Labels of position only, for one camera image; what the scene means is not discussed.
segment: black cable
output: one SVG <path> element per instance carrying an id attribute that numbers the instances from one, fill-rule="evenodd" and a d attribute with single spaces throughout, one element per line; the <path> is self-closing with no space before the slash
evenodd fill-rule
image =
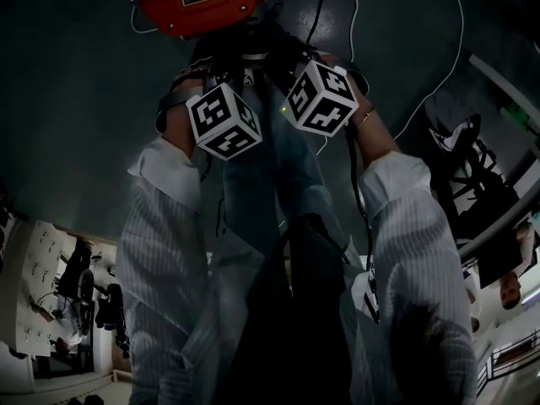
<path id="1" fill-rule="evenodd" d="M 313 21 L 313 25 L 311 26 L 310 33 L 307 35 L 307 40 L 305 41 L 306 44 L 309 44 L 311 41 L 311 37 L 313 36 L 313 33 L 315 33 L 315 30 L 317 28 L 317 24 L 319 23 L 319 15 L 321 15 L 321 9 L 322 9 L 322 3 L 324 0 L 319 0 L 319 4 L 317 5 L 317 11 L 315 14 L 315 20 Z"/>
<path id="2" fill-rule="evenodd" d="M 62 307 L 62 314 L 64 313 L 64 311 L 66 310 L 66 303 L 68 302 L 68 297 L 62 295 L 62 297 L 64 298 L 64 307 Z"/>
<path id="3" fill-rule="evenodd" d="M 39 306 L 40 305 L 40 301 L 43 300 L 47 295 L 51 295 L 51 294 L 54 294 L 54 291 L 50 292 L 50 293 L 47 293 L 45 295 L 42 295 L 36 302 L 35 302 L 35 305 L 36 306 Z"/>
<path id="4" fill-rule="evenodd" d="M 210 169 L 212 168 L 212 159 L 213 156 L 210 153 L 206 153 L 206 170 L 201 175 L 201 183 L 203 183 L 204 179 L 208 177 L 208 174 L 210 173 Z"/>
<path id="5" fill-rule="evenodd" d="M 373 308 L 373 305 L 371 304 L 371 300 L 367 294 L 364 294 L 364 301 L 368 306 L 368 310 L 370 311 L 371 318 L 373 318 L 373 321 L 379 324 L 379 316 L 377 315 L 377 312 L 375 312 L 375 309 Z"/>
<path id="6" fill-rule="evenodd" d="M 364 210 L 364 206 L 362 206 L 362 201 L 360 200 L 360 192 L 358 189 L 356 150 L 354 149 L 355 129 L 356 128 L 354 127 L 353 123 L 349 122 L 349 124 L 345 127 L 345 138 L 347 139 L 348 155 L 351 159 L 351 182 L 353 184 L 354 198 L 356 198 L 356 205 L 358 206 L 358 210 L 362 215 L 362 219 L 364 220 L 365 228 L 368 235 L 368 260 L 365 266 L 366 270 L 369 271 L 371 269 L 371 252 L 373 251 L 373 240 L 371 236 L 371 228 L 368 224 L 368 215 Z"/>
<path id="7" fill-rule="evenodd" d="M 343 252 L 342 248 L 339 247 L 338 243 L 336 243 L 332 237 L 330 235 L 328 235 L 328 233 L 322 233 L 321 231 L 319 231 L 318 229 L 316 229 L 316 231 L 319 233 L 319 235 L 321 235 L 322 237 L 324 237 L 324 239 L 330 244 L 331 247 L 333 247 L 337 253 L 339 253 L 339 255 L 341 256 L 342 260 L 343 260 L 343 263 L 347 264 L 348 266 L 350 266 L 350 261 L 348 260 L 347 258 L 347 255 L 345 255 L 345 252 Z"/>
<path id="8" fill-rule="evenodd" d="M 225 197 L 221 197 L 218 203 L 218 223 L 216 224 L 216 237 L 219 236 L 219 222 L 221 221 L 221 204 L 225 201 Z"/>
<path id="9" fill-rule="evenodd" d="M 75 309 L 75 306 L 73 306 L 73 303 L 71 302 L 71 300 L 70 300 L 68 297 L 66 297 L 65 295 L 63 295 L 62 297 L 65 299 L 65 301 L 64 301 L 64 308 L 66 307 L 66 301 L 68 301 L 69 304 L 71 305 L 71 308 L 73 309 L 73 313 L 74 313 L 75 316 L 77 317 L 77 325 L 78 325 L 78 322 L 79 322 L 80 320 L 79 320 L 79 316 L 78 316 L 77 310 Z"/>
<path id="10" fill-rule="evenodd" d="M 537 131 L 535 131 L 535 130 L 532 128 L 532 126 L 531 126 L 530 124 L 528 124 L 528 123 L 525 123 L 525 130 L 528 131 L 528 132 L 530 132 L 530 133 L 532 133 L 532 135 L 534 135 L 534 136 L 537 137 L 537 138 L 540 137 L 540 134 L 539 134 Z"/>

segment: leg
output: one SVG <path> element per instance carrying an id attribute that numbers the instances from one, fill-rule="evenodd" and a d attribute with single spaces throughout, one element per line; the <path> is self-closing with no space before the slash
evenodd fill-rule
<path id="1" fill-rule="evenodd" d="M 280 111 L 285 97 L 269 84 L 270 127 L 276 154 L 276 189 L 279 203 L 289 223 L 306 213 L 317 213 L 328 234 L 345 249 L 348 238 L 343 235 L 332 207 L 332 197 L 324 186 L 319 161 L 305 140 Z"/>
<path id="2" fill-rule="evenodd" d="M 86 247 L 82 239 L 77 239 L 75 250 L 67 262 L 66 271 L 60 278 L 58 293 L 72 299 L 77 298 L 78 278 L 81 273 L 90 267 L 92 252 Z"/>
<path id="3" fill-rule="evenodd" d="M 267 113 L 255 90 L 244 85 L 242 99 L 259 117 L 262 143 L 223 163 L 225 220 L 232 231 L 266 257 L 279 238 L 273 148 Z"/>

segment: bracelet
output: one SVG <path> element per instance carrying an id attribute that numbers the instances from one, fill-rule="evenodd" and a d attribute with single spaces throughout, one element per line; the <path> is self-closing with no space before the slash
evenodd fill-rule
<path id="1" fill-rule="evenodd" d="M 371 116 L 371 114 L 373 114 L 373 111 L 375 111 L 375 108 L 372 106 L 371 109 L 368 112 L 365 113 L 365 116 L 362 119 L 362 121 L 360 122 L 360 124 L 356 127 L 357 131 L 360 129 L 360 126 L 362 126 L 364 124 L 364 122 Z"/>

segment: cable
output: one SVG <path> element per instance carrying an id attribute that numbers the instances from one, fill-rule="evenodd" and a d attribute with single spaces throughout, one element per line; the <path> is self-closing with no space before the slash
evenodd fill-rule
<path id="1" fill-rule="evenodd" d="M 351 27 L 348 31 L 348 42 L 351 46 L 351 62 L 354 62 L 353 30 L 354 30 L 354 21 L 356 20 L 357 13 L 358 13 L 358 0 L 354 0 L 354 13 L 353 13 L 353 18 L 351 19 Z"/>
<path id="2" fill-rule="evenodd" d="M 210 169 L 212 168 L 212 158 L 213 156 L 210 153 L 206 153 L 206 170 L 201 175 L 201 183 L 203 183 L 204 179 L 208 177 L 208 174 L 210 173 Z"/>
<path id="3" fill-rule="evenodd" d="M 68 302 L 68 298 L 65 295 L 63 295 L 62 297 L 64 298 L 64 307 L 62 307 L 62 314 L 63 314 L 64 311 L 66 310 L 66 303 Z"/>
<path id="4" fill-rule="evenodd" d="M 219 222 L 221 222 L 221 204 L 225 201 L 225 197 L 221 197 L 218 203 L 218 223 L 216 224 L 216 237 L 219 236 Z"/>
<path id="5" fill-rule="evenodd" d="M 199 58 L 197 61 L 193 62 L 192 64 L 190 64 L 188 67 L 189 68 L 193 68 L 193 66 L 197 65 L 198 63 L 200 62 L 206 62 L 207 60 L 213 58 L 213 56 L 209 56 L 209 57 L 204 57 L 204 58 Z"/>
<path id="6" fill-rule="evenodd" d="M 367 231 L 368 235 L 368 259 L 365 264 L 366 270 L 369 271 L 371 269 L 371 252 L 373 251 L 373 238 L 371 235 L 371 228 L 368 223 L 368 215 L 365 212 L 364 206 L 362 205 L 362 200 L 360 199 L 360 190 L 358 188 L 358 175 L 356 170 L 356 151 L 354 150 L 354 131 L 356 130 L 356 127 L 350 122 L 345 127 L 345 138 L 347 139 L 347 147 L 348 147 L 348 155 L 351 159 L 351 182 L 353 183 L 353 191 L 354 191 L 354 198 L 356 199 L 356 205 L 358 206 L 358 210 L 360 211 L 360 214 L 362 215 L 362 219 L 365 223 L 365 229 Z"/>
<path id="7" fill-rule="evenodd" d="M 324 136 L 324 144 L 321 146 L 321 148 L 319 148 L 319 151 L 317 152 L 317 156 L 321 153 L 322 150 L 324 150 L 324 148 L 327 146 L 328 144 L 328 137 L 325 135 Z"/>
<path id="8" fill-rule="evenodd" d="M 155 31 L 157 31 L 157 27 L 154 28 L 154 29 L 148 29 L 148 30 L 139 30 L 137 27 L 135 27 L 135 6 L 133 6 L 132 8 L 132 17 L 131 17 L 131 24 L 132 24 L 132 29 L 135 33 L 139 34 L 139 35 L 145 35 L 147 33 L 153 33 Z"/>
<path id="9" fill-rule="evenodd" d="M 42 301 L 47 295 L 51 295 L 51 294 L 54 294 L 54 291 L 51 291 L 50 293 L 47 293 L 45 295 L 42 295 L 36 302 L 35 302 L 35 305 L 36 306 L 39 306 L 40 305 L 40 301 Z"/>
<path id="10" fill-rule="evenodd" d="M 77 310 L 75 309 L 75 306 L 73 306 L 73 303 L 71 302 L 71 299 L 69 299 L 68 297 L 66 297 L 65 295 L 62 296 L 65 300 L 67 300 L 67 302 L 71 305 L 71 308 L 73 309 L 73 313 L 75 314 L 75 316 L 77 317 L 77 326 L 79 326 L 79 323 L 80 323 L 80 316 L 78 315 L 77 313 Z"/>
<path id="11" fill-rule="evenodd" d="M 305 41 L 306 44 L 310 43 L 311 37 L 313 36 L 313 33 L 315 33 L 315 30 L 317 28 L 317 24 L 319 24 L 319 16 L 321 15 L 322 2 L 324 2 L 324 0 L 319 0 L 319 4 L 317 5 L 317 11 L 315 13 L 315 20 L 313 21 L 313 25 L 311 26 L 310 33 L 307 35 L 307 39 Z"/>
<path id="12" fill-rule="evenodd" d="M 459 46 L 457 47 L 457 55 L 456 55 L 456 60 L 454 60 L 454 64 L 452 65 L 452 69 L 450 70 L 450 72 L 448 73 L 448 75 L 445 76 L 445 78 L 439 83 L 439 85 L 437 85 L 437 87 L 435 87 L 435 90 L 433 90 L 431 93 L 429 93 L 427 96 L 425 96 L 421 102 L 418 104 L 418 106 L 416 107 L 416 109 L 413 111 L 413 114 L 408 118 L 407 120 L 407 124 L 405 125 L 405 127 L 394 137 L 394 139 L 398 139 L 399 137 L 401 137 L 401 135 L 405 132 L 405 130 L 407 129 L 408 127 L 408 124 L 411 122 L 411 120 L 413 119 L 414 115 L 416 114 L 416 111 L 419 110 L 420 106 L 422 106 L 422 104 L 432 95 L 434 95 L 436 93 L 436 91 L 440 88 L 440 86 L 442 84 L 444 84 L 446 82 L 446 80 L 453 74 L 454 72 L 454 69 L 456 68 L 456 65 L 457 65 L 457 61 L 459 60 L 459 56 L 462 52 L 462 42 L 463 42 L 463 31 L 465 30 L 465 16 L 463 15 L 463 7 L 462 7 L 462 2 L 461 0 L 457 0 L 457 4 L 459 5 L 459 11 L 460 11 L 460 14 L 462 16 L 462 31 L 459 35 Z"/>

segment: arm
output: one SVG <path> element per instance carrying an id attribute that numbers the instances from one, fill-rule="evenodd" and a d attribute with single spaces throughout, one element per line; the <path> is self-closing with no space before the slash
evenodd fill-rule
<path id="1" fill-rule="evenodd" d="M 131 404 L 192 394 L 182 350 L 203 310 L 207 259 L 199 173 L 186 107 L 167 114 L 163 138 L 129 170 L 136 177 L 119 245 L 117 278 L 131 341 Z"/>
<path id="2" fill-rule="evenodd" d="M 360 107 L 352 121 L 366 168 L 360 186 L 394 376 L 408 402 L 474 403 L 467 293 L 448 221 L 431 197 L 429 170 L 399 153 L 370 102 L 355 94 Z"/>
<path id="3" fill-rule="evenodd" d="M 391 151 L 399 152 L 400 150 L 392 135 L 386 130 L 377 110 L 360 93 L 350 75 L 348 79 L 353 88 L 354 96 L 359 103 L 359 109 L 351 117 L 351 122 L 357 128 L 356 143 L 360 148 L 364 167 L 367 169 L 374 160 Z"/>

